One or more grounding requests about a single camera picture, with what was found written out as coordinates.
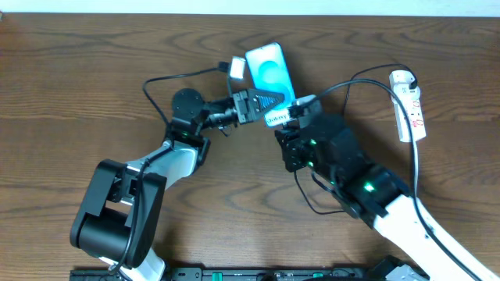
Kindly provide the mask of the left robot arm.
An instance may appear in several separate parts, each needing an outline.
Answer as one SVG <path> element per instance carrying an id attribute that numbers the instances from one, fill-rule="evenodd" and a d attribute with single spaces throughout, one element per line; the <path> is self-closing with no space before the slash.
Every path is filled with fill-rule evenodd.
<path id="1" fill-rule="evenodd" d="M 207 102 L 191 88 L 173 96 L 173 118 L 162 144 L 137 160 L 105 159 L 96 166 L 70 230 L 70 243 L 108 264 L 95 280 L 161 280 L 166 263 L 152 248 L 166 189 L 205 162 L 205 129 L 253 123 L 282 93 L 246 89 Z"/>

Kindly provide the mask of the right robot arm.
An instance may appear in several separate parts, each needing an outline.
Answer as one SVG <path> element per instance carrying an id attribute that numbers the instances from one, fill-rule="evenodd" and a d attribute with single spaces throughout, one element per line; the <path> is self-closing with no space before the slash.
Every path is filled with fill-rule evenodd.
<path id="1" fill-rule="evenodd" d="M 432 280 L 497 280 L 447 233 L 391 170 L 359 146 L 338 115 L 319 114 L 306 126 L 275 133 L 285 167 L 309 167 L 331 182 L 343 210 L 404 251 Z"/>

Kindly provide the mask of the blue Galaxy smartphone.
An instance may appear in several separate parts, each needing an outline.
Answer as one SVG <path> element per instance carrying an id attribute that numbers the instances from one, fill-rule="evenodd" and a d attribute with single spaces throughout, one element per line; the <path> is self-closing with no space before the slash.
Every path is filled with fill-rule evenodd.
<path id="1" fill-rule="evenodd" d="M 291 120 L 288 107 L 295 100 L 295 91 L 279 43 L 273 42 L 245 53 L 255 88 L 277 92 L 284 100 L 264 115 L 266 125 L 274 127 Z"/>

